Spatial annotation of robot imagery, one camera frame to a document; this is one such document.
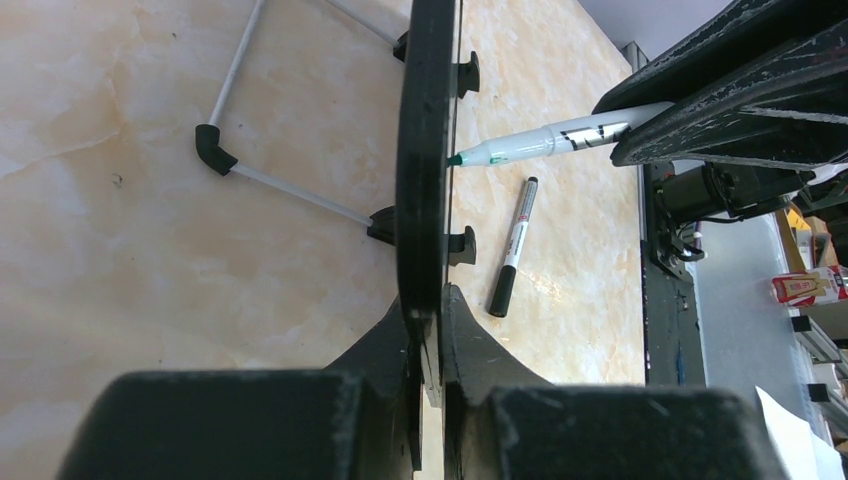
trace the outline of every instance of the black marker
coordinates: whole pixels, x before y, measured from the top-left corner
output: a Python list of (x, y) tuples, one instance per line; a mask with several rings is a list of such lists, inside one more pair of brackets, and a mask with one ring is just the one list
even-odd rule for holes
[(539, 180), (530, 177), (524, 184), (524, 196), (521, 200), (521, 208), (512, 225), (512, 237), (509, 239), (509, 247), (506, 250), (504, 265), (498, 276), (498, 284), (495, 286), (495, 294), (492, 296), (492, 304), (489, 305), (489, 314), (496, 317), (505, 317), (509, 310), (509, 300), (512, 298), (512, 285), (515, 283), (515, 273), (518, 269), (518, 259), (521, 257), (521, 247), (524, 246), (524, 237), (527, 235), (527, 226), (530, 224), (530, 211), (533, 210), (533, 200), (536, 199), (536, 189)]

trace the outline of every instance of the black mount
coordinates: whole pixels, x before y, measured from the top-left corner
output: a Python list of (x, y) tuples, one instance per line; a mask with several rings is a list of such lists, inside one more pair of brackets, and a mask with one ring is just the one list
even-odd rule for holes
[[(675, 173), (670, 162), (658, 162), (651, 164), (650, 172), (646, 226), (648, 240), (658, 247), (652, 250), (652, 259), (682, 280), (689, 277), (683, 263), (704, 258), (693, 242), (681, 238), (686, 228), (700, 221), (741, 222), (785, 208), (787, 194), (815, 177), (812, 172), (722, 163)], [(713, 218), (722, 212), (727, 219)]]
[(471, 60), (456, 65), (456, 96), (465, 98), (469, 90), (480, 91), (480, 59), (473, 50)]
[[(395, 207), (386, 207), (371, 215), (374, 223), (368, 227), (369, 237), (389, 245), (395, 245)], [(448, 235), (448, 262), (452, 267), (460, 263), (475, 265), (477, 263), (477, 236), (474, 229), (465, 226), (465, 232)]]
[(655, 191), (674, 174), (670, 162), (643, 165), (646, 238), (642, 247), (645, 322), (645, 383), (651, 386), (706, 385), (695, 284), (679, 253), (678, 225), (659, 205)]
[[(398, 37), (392, 48), (392, 55), (401, 62), (406, 61), (406, 45), (409, 32)], [(480, 91), (480, 59), (476, 51), (471, 52), (471, 60), (456, 64), (456, 96), (465, 98), (469, 91)]]

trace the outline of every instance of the metal rod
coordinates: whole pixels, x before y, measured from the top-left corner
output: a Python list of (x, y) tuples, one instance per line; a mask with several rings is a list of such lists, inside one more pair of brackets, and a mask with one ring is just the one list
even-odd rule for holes
[(636, 48), (636, 42), (628, 43), (622, 50), (624, 50), (622, 53), (624, 53), (624, 58), (633, 69), (633, 73), (636, 73), (636, 70), (639, 70), (639, 52)]
[(241, 36), (241, 42), (236, 49), (236, 54), (233, 57), (233, 62), (230, 64), (230, 71), (227, 72), (227, 77), (224, 79), (224, 85), (221, 87), (221, 93), (218, 94), (218, 101), (215, 102), (215, 109), (212, 110), (212, 116), (209, 117), (209, 125), (218, 126), (218, 120), (221, 118), (221, 113), (224, 111), (224, 106), (227, 104), (227, 99), (230, 97), (230, 91), (233, 89), (233, 81), (241, 68), (241, 62), (244, 60), (244, 54), (247, 52), (247, 46), (250, 44), (250, 39), (253, 37), (253, 32), (256, 30), (256, 24), (259, 21), (259, 15), (262, 12), (262, 7), (265, 6), (265, 0), (256, 0), (253, 6), (253, 12), (250, 14), (250, 19), (247, 21), (247, 27)]
[(397, 39), (389, 35), (388, 33), (380, 30), (374, 24), (369, 22), (365, 17), (360, 16), (358, 13), (351, 10), (349, 7), (339, 3), (337, 0), (327, 0), (327, 3), (338, 8), (342, 12), (344, 12), (348, 17), (356, 20), (360, 25), (374, 32), (375, 35), (385, 40), (386, 43), (394, 47), (397, 44)]
[(642, 165), (636, 167), (636, 195), (639, 198), (639, 238), (648, 240), (648, 222), (645, 218), (645, 170)]
[(265, 185), (276, 188), (277, 190), (282, 190), (283, 192), (294, 195), (295, 197), (306, 200), (307, 202), (314, 203), (319, 207), (326, 208), (327, 210), (338, 213), (343, 217), (347, 217), (355, 222), (359, 222), (365, 225), (366, 227), (370, 227), (374, 223), (374, 220), (371, 220), (365, 215), (354, 212), (353, 210), (347, 207), (343, 207), (338, 203), (335, 203), (319, 195), (315, 195), (314, 193), (308, 192), (300, 187), (296, 187), (276, 177), (272, 177), (271, 175), (262, 173), (259, 170), (244, 166), (241, 163), (235, 164), (230, 171), (244, 175), (247, 178), (252, 178), (257, 182), (264, 183)]

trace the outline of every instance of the white paper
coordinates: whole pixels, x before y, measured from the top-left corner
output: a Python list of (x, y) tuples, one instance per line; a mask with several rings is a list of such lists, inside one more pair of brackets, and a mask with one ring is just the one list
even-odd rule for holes
[(845, 480), (842, 455), (816, 435), (812, 435), (812, 438), (819, 480)]
[(816, 437), (809, 423), (789, 413), (760, 387), (756, 388), (769, 437), (789, 478), (844, 480), (839, 453)]

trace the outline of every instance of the beige marble surface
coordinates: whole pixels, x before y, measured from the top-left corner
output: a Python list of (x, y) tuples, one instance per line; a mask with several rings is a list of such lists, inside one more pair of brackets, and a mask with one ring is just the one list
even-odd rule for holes
[[(347, 3), (406, 29), (407, 1)], [(321, 367), (395, 296), (390, 247), (194, 154), (252, 5), (0, 3), (0, 478), (52, 476), (123, 372)], [(483, 91), (460, 103), (460, 146), (585, 114), (624, 76), (574, 0), (467, 2), (465, 18)], [(259, 29), (225, 148), (362, 213), (390, 205), (388, 46), (321, 0), (271, 0)], [(481, 322), (552, 380), (641, 381), (634, 174), (605, 152), (459, 172), (454, 225), (481, 241), (452, 280), (485, 303), (527, 174), (542, 183), (526, 273), (510, 316), (475, 307)], [(441, 476), (440, 430), (426, 409), (421, 478)]]
[[(630, 66), (577, 2), (465, 5), (462, 50), (480, 55), (479, 94), (459, 103), (459, 150), (589, 115)], [(636, 170), (611, 146), (501, 167), (456, 169), (452, 229), (477, 232), (461, 286), (480, 323), (560, 383), (644, 383)], [(539, 189), (509, 314), (486, 313), (526, 178)]]

